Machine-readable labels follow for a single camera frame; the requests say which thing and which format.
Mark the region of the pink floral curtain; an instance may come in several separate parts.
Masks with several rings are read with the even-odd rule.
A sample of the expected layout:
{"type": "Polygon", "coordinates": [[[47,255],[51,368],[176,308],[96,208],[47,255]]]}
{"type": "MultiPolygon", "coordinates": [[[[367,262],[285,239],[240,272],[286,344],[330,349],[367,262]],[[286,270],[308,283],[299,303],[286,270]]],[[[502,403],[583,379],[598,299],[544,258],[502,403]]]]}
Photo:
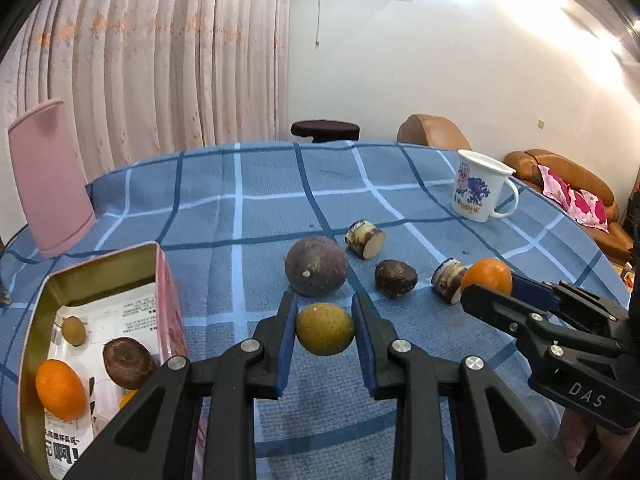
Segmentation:
{"type": "Polygon", "coordinates": [[[1,64],[1,122],[60,99],[88,178],[286,133],[290,0],[36,0],[1,64]]]}

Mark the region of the pink cylindrical canister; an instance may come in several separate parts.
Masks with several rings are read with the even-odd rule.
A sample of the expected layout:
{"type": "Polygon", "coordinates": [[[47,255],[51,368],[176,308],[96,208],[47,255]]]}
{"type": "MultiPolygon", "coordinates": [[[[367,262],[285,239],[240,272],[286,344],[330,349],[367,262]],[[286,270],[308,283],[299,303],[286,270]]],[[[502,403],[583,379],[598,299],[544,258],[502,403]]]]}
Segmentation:
{"type": "Polygon", "coordinates": [[[8,139],[17,194],[32,239],[44,258],[61,255],[96,221],[70,142],[64,102],[49,100],[17,117],[8,139]]]}

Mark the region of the small brown-green kiwi fruit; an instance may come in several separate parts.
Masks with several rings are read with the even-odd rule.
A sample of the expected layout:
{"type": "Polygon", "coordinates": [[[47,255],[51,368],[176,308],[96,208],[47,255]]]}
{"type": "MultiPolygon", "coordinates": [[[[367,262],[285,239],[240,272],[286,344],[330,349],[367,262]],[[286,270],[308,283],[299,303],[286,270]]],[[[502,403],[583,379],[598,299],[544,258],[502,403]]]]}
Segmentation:
{"type": "Polygon", "coordinates": [[[61,332],[65,341],[73,347],[82,346],[87,339],[85,324],[77,316],[64,318],[61,332]]]}

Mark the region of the printed paper sheet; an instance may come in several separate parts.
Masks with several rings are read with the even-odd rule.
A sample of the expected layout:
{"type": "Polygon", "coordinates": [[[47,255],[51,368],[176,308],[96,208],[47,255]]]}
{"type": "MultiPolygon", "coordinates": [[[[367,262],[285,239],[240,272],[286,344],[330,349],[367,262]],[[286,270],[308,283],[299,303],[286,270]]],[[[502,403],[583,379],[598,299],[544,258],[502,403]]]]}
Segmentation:
{"type": "Polygon", "coordinates": [[[145,284],[126,292],[97,299],[88,304],[63,306],[55,313],[48,358],[69,365],[85,389],[84,416],[63,422],[44,414],[44,445],[50,474],[62,479],[119,411],[126,390],[111,381],[103,364],[103,347],[117,337],[131,337],[160,359],[156,320],[156,286],[145,284]],[[64,318],[77,316],[85,324],[87,339],[80,347],[68,344],[62,336],[64,318]]]}

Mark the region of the brown taro chunk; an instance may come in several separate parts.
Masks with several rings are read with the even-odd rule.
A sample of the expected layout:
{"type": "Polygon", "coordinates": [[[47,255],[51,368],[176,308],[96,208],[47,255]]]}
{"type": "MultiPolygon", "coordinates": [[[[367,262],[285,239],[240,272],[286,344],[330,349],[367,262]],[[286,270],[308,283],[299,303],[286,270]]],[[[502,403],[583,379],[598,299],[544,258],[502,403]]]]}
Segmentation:
{"type": "Polygon", "coordinates": [[[139,389],[156,370],[149,350],[130,337],[109,341],[103,347],[102,356],[108,377],[127,390],[139,389]]]}

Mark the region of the white enamel mug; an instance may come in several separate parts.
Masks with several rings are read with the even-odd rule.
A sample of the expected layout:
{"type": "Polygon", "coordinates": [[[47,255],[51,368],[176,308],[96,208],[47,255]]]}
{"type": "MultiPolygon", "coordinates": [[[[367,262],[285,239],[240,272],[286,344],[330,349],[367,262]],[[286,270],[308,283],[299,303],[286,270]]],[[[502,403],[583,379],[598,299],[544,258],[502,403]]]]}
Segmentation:
{"type": "Polygon", "coordinates": [[[510,217],[520,202],[520,192],[511,180],[515,170],[492,157],[470,150],[459,150],[458,156],[452,210],[462,218],[478,223],[485,223],[490,218],[510,217]],[[498,212],[498,200],[505,186],[511,190],[511,208],[498,212]]]}

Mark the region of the orange in tray left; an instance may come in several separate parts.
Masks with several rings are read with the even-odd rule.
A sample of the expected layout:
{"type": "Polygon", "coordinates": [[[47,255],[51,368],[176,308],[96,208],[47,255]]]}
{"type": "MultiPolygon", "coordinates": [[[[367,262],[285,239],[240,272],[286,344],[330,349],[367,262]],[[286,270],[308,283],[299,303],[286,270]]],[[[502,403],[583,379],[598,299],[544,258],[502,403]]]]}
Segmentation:
{"type": "Polygon", "coordinates": [[[84,416],[87,397],[75,371],[60,360],[45,360],[37,370],[35,386],[42,406],[53,416],[71,422],[84,416]]]}

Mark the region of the dark brown water chestnut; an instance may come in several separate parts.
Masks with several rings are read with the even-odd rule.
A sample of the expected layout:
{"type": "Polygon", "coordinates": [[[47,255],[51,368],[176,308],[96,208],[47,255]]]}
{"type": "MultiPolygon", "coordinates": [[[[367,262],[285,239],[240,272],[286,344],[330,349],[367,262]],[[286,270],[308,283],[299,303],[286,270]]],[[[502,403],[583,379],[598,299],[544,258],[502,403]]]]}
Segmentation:
{"type": "Polygon", "coordinates": [[[412,266],[395,259],[378,263],[374,271],[376,289],[390,299],[411,292],[418,282],[418,274],[412,266]]]}

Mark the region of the pink metal tin tray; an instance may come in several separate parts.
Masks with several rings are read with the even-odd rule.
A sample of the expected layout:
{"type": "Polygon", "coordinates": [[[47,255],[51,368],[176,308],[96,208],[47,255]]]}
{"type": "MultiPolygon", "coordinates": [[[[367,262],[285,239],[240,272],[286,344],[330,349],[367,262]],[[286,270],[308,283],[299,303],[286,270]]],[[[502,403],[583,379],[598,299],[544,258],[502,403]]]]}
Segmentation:
{"type": "Polygon", "coordinates": [[[156,364],[186,354],[179,294],[160,245],[147,242],[49,275],[24,342],[17,413],[22,450],[38,474],[61,479],[117,414],[125,390],[111,381],[104,346],[118,337],[143,344],[156,364]],[[36,371],[66,363],[85,389],[81,418],[63,422],[41,404],[36,371]]]}

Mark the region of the dark round stool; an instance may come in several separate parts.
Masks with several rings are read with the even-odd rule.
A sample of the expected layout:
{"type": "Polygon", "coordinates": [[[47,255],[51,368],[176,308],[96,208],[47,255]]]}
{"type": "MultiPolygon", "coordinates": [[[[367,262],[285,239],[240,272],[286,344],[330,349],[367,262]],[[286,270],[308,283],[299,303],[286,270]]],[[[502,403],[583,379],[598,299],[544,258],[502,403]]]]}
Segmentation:
{"type": "Polygon", "coordinates": [[[358,141],[360,137],[360,127],[351,122],[311,119],[293,122],[291,134],[298,138],[310,139],[312,143],[358,141]]]}

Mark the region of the pink floral cloth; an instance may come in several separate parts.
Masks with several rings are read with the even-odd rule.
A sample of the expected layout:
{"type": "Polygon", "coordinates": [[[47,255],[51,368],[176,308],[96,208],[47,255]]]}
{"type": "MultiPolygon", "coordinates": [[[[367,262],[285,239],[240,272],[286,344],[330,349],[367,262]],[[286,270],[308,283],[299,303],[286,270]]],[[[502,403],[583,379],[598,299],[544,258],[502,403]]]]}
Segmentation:
{"type": "Polygon", "coordinates": [[[539,165],[544,188],[542,194],[559,204],[576,223],[586,228],[608,232],[608,218],[603,200],[587,190],[574,190],[554,170],[539,165]]]}

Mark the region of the brown leather sofa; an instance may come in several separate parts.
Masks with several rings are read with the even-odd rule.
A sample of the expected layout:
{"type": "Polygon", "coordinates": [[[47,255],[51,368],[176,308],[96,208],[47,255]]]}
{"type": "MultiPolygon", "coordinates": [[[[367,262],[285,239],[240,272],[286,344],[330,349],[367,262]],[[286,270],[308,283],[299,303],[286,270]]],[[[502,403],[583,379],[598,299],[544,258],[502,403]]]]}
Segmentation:
{"type": "Polygon", "coordinates": [[[610,260],[625,263],[630,258],[634,242],[620,225],[620,208],[602,179],[546,150],[511,152],[503,161],[515,177],[558,204],[610,260]]]}

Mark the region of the yellow-green lime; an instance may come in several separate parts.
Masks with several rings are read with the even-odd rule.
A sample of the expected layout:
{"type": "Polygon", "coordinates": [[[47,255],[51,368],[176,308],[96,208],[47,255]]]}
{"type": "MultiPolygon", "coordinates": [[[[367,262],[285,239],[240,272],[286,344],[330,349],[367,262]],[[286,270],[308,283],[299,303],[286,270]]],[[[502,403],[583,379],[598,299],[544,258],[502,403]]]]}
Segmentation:
{"type": "Polygon", "coordinates": [[[341,307],[319,302],[296,316],[296,335],[300,344],[315,356],[335,356],[355,337],[355,322],[341,307]]]}

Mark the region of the blue plaid tablecloth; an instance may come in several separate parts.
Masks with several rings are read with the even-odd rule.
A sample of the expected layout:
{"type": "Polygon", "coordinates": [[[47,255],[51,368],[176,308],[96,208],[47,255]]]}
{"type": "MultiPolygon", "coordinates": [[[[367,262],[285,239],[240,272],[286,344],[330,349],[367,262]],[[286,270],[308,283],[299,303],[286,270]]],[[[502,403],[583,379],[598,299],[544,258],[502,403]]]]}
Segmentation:
{"type": "Polygon", "coordinates": [[[409,263],[419,281],[375,307],[433,356],[480,356],[555,434],[561,409],[527,385],[513,340],[444,304],[431,275],[448,257],[495,257],[538,281],[572,282],[626,302],[626,289],[591,238],[523,183],[502,193],[509,217],[476,223],[451,211],[457,156],[396,144],[235,145],[139,162],[91,185],[96,225],[65,255],[45,259],[19,235],[1,260],[10,304],[1,311],[1,407],[17,423],[17,372],[38,289],[51,272],[156,240],[178,284],[186,345],[218,356],[276,310],[284,258],[300,238],[342,238],[366,219],[386,235],[382,254],[409,263]]]}

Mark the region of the orange in tray right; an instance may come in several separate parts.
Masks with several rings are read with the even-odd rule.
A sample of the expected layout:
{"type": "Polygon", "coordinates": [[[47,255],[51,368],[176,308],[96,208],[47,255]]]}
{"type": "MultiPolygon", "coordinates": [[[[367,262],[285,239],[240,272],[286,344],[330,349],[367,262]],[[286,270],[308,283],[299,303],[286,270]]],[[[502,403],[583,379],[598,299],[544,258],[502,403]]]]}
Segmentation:
{"type": "Polygon", "coordinates": [[[129,390],[127,391],[122,398],[120,399],[119,402],[119,408],[123,408],[131,399],[132,397],[137,393],[137,390],[129,390]]]}

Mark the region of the orange tangerine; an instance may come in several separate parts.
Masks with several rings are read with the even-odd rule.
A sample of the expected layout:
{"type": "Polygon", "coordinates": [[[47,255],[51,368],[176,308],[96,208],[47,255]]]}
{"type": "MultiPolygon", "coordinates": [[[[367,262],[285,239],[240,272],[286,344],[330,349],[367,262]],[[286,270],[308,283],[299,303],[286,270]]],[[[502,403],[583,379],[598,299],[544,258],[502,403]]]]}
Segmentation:
{"type": "Polygon", "coordinates": [[[513,278],[510,268],[498,259],[483,259],[472,264],[462,278],[462,292],[472,285],[483,285],[487,288],[511,295],[513,278]]]}

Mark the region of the orange in tray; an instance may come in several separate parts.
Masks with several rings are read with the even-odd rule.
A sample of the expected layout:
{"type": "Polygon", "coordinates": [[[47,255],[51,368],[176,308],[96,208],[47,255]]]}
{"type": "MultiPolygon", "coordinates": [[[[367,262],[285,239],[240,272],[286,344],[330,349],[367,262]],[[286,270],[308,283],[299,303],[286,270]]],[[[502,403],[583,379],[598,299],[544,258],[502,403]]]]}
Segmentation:
{"type": "Polygon", "coordinates": [[[75,371],[60,360],[45,360],[37,370],[35,386],[42,406],[53,416],[71,422],[84,416],[87,397],[75,371]]]}
{"type": "Polygon", "coordinates": [[[120,399],[119,402],[119,408],[123,408],[131,399],[132,397],[137,393],[137,390],[129,390],[127,391],[122,398],[120,399]]]}

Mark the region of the large purple round fruit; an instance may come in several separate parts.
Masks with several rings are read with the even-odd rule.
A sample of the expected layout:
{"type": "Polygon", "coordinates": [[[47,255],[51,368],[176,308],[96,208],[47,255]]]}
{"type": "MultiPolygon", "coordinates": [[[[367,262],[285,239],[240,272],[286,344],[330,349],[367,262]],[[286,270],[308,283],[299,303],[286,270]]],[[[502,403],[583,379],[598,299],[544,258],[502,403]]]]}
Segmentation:
{"type": "Polygon", "coordinates": [[[348,260],[335,240],[307,236],[288,251],[284,272],[294,292],[321,298],[333,294],[345,283],[348,260]]]}

